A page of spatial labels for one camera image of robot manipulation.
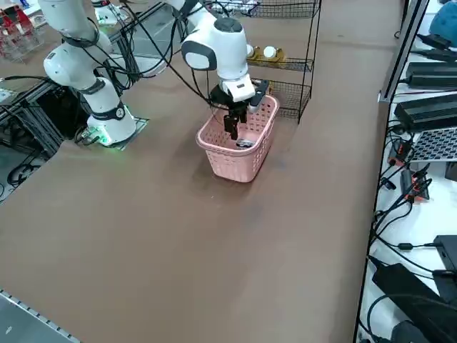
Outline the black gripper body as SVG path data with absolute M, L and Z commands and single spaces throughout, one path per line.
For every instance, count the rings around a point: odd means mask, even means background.
M 235 101 L 232 95 L 225 93 L 218 84 L 211 90 L 209 99 L 211 103 L 226 108 L 230 115 L 245 113 L 250 105 L 249 100 Z

